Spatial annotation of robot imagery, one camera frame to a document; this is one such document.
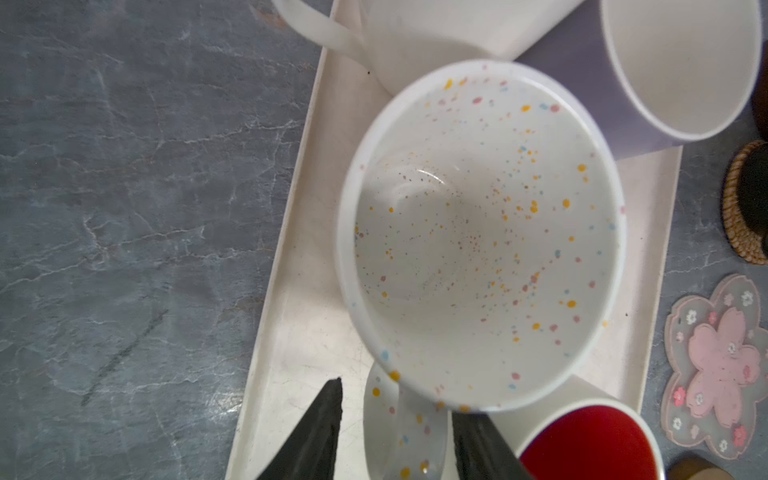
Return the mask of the beige plastic tray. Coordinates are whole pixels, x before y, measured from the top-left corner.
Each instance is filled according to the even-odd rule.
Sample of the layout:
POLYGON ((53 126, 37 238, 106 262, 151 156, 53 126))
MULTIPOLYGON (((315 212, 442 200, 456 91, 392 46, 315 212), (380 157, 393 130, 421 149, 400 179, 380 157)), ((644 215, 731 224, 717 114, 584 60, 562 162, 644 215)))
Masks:
MULTIPOLYGON (((226 475, 256 478, 322 386, 343 382, 335 475, 368 475, 364 387, 372 357, 343 305, 333 265, 342 180, 388 93, 355 62, 323 51, 265 296, 226 475)), ((626 405, 643 402, 682 151, 621 160, 628 258, 608 325, 579 376, 626 405)))

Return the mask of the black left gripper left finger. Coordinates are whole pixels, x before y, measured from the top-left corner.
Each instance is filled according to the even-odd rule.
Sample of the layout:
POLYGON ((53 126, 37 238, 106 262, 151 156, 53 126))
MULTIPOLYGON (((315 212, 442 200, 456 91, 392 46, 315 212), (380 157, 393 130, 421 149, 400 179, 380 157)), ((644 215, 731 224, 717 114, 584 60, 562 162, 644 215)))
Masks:
POLYGON ((257 479, 333 479, 342 400, 342 380, 328 380, 257 479))

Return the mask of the dark brown round coaster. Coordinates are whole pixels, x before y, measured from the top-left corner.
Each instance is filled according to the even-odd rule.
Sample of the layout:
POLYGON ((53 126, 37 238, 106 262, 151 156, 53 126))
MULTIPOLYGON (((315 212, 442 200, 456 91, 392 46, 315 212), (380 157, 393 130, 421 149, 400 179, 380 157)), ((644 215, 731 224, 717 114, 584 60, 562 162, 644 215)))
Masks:
POLYGON ((751 110, 759 136, 766 141, 768 138, 768 41, 762 46, 760 70, 754 91, 751 96, 751 110))

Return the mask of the pink flower shaped coaster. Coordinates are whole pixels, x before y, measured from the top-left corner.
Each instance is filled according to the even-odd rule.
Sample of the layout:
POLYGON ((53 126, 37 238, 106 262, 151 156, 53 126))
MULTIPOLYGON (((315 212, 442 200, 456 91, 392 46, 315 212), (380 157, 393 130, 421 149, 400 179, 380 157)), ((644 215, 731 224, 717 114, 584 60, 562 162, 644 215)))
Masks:
POLYGON ((767 399, 767 330, 758 289, 744 275, 721 280, 710 296, 687 295, 664 328, 673 369, 661 402, 661 426, 683 447, 707 445, 725 460, 747 450, 757 405, 767 399))

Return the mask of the white mug red inside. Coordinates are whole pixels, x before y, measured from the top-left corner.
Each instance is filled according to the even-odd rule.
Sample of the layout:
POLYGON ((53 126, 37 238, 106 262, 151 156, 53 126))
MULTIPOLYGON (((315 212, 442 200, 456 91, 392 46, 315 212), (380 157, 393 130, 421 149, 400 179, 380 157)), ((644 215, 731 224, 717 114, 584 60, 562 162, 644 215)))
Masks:
POLYGON ((535 479, 666 477, 658 443, 640 415, 577 376, 491 420, 535 479))

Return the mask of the white speckled mug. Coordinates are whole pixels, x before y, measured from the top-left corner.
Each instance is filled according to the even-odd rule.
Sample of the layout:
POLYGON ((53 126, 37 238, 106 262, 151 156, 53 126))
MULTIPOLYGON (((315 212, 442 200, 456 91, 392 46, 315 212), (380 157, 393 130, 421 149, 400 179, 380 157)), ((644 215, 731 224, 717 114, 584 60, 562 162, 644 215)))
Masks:
POLYGON ((377 115, 336 210, 334 257, 373 358, 373 479, 438 479, 452 414, 517 410, 561 386, 618 294, 627 221, 585 107, 518 63, 437 69, 377 115))

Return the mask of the rattan woven round coaster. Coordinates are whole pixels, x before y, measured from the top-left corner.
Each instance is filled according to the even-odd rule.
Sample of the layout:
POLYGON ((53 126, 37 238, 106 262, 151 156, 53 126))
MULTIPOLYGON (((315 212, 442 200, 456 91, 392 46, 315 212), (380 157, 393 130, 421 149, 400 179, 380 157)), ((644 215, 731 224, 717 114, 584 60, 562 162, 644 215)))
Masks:
POLYGON ((726 237, 745 261, 767 264, 767 142, 746 144, 730 161, 721 214, 726 237))

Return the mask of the plain white mug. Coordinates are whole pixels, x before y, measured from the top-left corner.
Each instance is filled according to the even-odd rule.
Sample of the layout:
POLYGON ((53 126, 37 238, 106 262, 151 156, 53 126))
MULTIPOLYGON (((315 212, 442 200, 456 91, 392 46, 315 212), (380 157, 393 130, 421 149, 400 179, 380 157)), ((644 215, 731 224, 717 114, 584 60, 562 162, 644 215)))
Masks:
POLYGON ((298 34, 365 67, 395 95, 455 62, 515 60, 580 2, 359 1, 358 33, 304 1, 278 0, 273 5, 298 34))

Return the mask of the white grey mug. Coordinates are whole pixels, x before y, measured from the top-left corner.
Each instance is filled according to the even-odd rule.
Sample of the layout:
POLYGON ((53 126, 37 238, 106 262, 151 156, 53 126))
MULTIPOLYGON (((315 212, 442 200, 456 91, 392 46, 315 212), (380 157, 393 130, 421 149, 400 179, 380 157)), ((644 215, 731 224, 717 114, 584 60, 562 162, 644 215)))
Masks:
POLYGON ((623 159, 728 127, 762 43, 757 1, 585 1, 518 60, 568 89, 623 159))

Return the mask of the light brown cork coaster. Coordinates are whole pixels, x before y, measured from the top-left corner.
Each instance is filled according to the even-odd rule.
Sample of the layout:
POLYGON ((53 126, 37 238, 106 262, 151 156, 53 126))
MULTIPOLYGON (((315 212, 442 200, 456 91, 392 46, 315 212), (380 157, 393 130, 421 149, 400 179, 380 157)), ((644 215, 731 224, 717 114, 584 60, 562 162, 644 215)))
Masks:
POLYGON ((734 480, 734 477, 712 462, 698 456, 679 459, 667 472, 668 480, 734 480))

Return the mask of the black mug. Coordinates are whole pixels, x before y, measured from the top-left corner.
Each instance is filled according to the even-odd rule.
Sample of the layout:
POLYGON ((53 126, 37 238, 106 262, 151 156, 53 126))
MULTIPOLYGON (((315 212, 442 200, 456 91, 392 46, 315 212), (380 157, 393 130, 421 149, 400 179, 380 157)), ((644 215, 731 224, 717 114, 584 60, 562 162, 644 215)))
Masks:
POLYGON ((738 205, 748 229, 767 255, 767 160, 748 157, 738 183, 738 205))

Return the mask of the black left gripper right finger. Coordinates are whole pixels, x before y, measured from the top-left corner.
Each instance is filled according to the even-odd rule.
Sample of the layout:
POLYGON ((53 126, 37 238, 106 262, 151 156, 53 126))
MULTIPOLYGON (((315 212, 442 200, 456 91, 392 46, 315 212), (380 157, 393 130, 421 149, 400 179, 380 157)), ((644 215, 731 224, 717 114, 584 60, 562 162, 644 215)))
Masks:
POLYGON ((453 445, 461 480, 533 480, 486 414, 454 412, 453 445))

